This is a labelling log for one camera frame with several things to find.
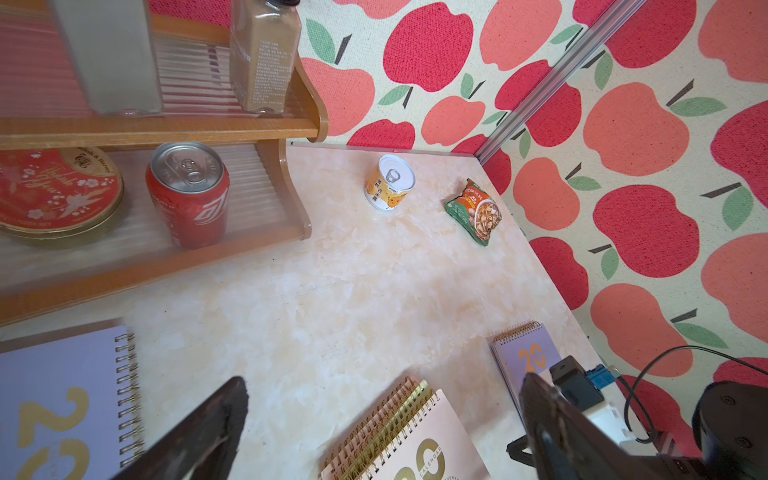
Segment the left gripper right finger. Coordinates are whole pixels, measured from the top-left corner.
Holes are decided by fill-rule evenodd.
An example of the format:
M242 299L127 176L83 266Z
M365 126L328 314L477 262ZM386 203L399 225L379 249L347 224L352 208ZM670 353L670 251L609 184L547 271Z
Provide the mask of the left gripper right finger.
M520 406L540 479L657 479L539 375L524 377Z

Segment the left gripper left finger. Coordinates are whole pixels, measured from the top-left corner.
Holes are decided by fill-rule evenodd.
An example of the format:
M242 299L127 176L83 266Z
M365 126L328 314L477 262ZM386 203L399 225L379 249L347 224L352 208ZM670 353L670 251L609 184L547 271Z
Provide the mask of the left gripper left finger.
M230 378L117 479L226 479L238 453L249 396Z

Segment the purple calendar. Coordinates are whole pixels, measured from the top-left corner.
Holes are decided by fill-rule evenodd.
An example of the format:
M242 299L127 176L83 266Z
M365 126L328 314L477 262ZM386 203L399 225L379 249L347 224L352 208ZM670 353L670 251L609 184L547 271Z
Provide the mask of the purple calendar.
M134 334L119 320L2 342L2 478L110 479L144 448Z
M522 416L519 394L524 377L528 373L548 373L562 356L545 326L537 321L529 321L493 336L490 348L518 415Z

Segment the pink calendar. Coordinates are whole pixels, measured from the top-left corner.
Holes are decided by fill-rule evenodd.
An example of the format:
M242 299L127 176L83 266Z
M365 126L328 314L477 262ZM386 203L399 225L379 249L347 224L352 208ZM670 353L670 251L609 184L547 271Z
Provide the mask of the pink calendar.
M360 479L489 479L468 432L437 390Z
M420 381L406 376L379 396L346 433L335 441L325 457L319 479L340 479L358 453L375 437L419 388Z

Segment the green calendar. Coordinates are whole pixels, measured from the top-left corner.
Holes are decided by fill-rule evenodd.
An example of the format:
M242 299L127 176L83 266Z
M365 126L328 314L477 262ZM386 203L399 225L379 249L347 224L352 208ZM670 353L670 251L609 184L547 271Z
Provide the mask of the green calendar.
M405 377L375 405L350 435L332 450L320 479L358 479L425 406L431 390L425 380Z

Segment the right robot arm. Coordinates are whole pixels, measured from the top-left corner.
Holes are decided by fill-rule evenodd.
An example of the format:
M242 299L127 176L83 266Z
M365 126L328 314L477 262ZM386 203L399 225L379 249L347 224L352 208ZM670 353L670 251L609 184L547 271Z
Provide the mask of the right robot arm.
M663 455L671 479L765 479L767 477L767 389L725 381L700 398L693 433L701 455Z

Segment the wooden tiered shelf rack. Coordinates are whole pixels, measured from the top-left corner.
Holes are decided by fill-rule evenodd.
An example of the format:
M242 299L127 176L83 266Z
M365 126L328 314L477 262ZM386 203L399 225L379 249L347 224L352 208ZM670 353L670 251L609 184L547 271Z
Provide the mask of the wooden tiered shelf rack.
M327 110L296 66L282 116L242 112L229 84L229 32L201 22L151 19L166 108L159 116L99 116L83 98L48 6L1 5L1 149L41 153L97 147L123 178L123 222L76 248L1 238L1 322L13 325L198 267L307 239L311 222L286 160L291 139L325 139ZM148 193L146 169L166 143L214 149L230 174L224 238L177 247Z

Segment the green orange snack packet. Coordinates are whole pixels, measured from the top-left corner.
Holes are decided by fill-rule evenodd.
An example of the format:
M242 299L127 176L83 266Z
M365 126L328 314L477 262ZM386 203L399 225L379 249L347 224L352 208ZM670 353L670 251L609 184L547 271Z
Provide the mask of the green orange snack packet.
M483 247L488 246L493 230L502 221L496 202L471 178L466 179L462 192L448 200L444 208Z

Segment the red soda can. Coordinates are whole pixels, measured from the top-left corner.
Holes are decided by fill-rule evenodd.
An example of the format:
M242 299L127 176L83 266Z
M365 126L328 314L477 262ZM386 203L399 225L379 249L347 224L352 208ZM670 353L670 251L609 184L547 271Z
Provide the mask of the red soda can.
M162 144L155 150L145 178L174 245L197 249L223 239L230 177L212 148L199 142Z

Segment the flat red tin can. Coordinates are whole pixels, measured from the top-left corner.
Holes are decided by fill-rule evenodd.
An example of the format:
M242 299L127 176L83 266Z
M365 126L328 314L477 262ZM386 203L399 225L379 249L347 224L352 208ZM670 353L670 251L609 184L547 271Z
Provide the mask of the flat red tin can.
M130 207L116 163L96 147L1 153L1 232L68 249L114 231Z

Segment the white yellow food can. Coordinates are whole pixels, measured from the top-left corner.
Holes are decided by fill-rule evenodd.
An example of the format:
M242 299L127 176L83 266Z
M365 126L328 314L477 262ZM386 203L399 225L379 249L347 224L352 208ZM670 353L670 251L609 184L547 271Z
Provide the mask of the white yellow food can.
M414 188L415 174L402 158L383 155L366 180L364 193L368 202L381 211L394 210Z

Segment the left glass spice jar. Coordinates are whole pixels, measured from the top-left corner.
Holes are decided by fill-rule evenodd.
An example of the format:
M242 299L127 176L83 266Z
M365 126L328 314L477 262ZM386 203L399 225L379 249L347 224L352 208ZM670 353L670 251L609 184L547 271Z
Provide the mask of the left glass spice jar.
M91 110L105 116L163 111L145 1L58 0L48 7Z

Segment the glass spice jar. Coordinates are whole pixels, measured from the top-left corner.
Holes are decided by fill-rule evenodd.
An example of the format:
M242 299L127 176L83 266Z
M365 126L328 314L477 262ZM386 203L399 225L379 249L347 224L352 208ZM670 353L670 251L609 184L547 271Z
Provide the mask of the glass spice jar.
M297 57L299 0L231 3L229 78L246 112L280 115Z
M58 0L48 7L91 110L105 116L163 111L145 1Z

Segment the right glass spice jar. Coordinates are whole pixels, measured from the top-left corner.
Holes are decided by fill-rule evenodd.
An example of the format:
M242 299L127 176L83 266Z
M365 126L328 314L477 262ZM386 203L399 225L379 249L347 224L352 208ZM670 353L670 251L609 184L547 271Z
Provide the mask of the right glass spice jar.
M231 3L229 78L246 112L280 115L297 57L299 0Z

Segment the right aluminium corner post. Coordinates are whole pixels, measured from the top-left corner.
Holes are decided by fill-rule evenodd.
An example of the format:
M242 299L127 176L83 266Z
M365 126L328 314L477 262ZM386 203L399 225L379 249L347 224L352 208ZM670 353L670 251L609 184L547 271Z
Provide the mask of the right aluminium corner post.
M491 157L567 82L569 77L600 51L644 4L645 0L614 1L591 28L576 36L573 45L519 106L506 115L488 140L475 152L481 165Z

